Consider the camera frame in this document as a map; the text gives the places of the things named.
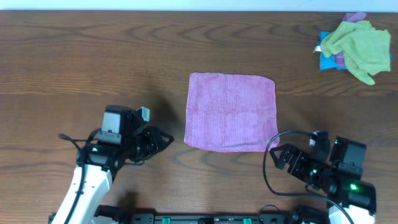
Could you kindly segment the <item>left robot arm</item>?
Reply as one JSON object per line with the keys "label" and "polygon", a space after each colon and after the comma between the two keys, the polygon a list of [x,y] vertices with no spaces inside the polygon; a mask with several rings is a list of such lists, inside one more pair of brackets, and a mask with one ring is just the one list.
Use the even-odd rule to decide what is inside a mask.
{"label": "left robot arm", "polygon": [[68,192],[51,223],[91,223],[117,173],[125,165],[140,166],[164,151],[174,137],[155,126],[139,128],[125,136],[94,130],[87,139],[59,138],[77,149],[76,167]]}

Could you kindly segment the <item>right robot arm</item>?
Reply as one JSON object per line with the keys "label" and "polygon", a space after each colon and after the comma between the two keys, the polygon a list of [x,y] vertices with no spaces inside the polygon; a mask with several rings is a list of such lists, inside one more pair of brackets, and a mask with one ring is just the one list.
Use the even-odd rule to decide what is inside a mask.
{"label": "right robot arm", "polygon": [[322,190],[330,204],[331,223],[374,223],[376,189],[361,181],[366,146],[347,139],[316,143],[311,153],[291,144],[269,150],[276,168],[306,183],[306,187]]}

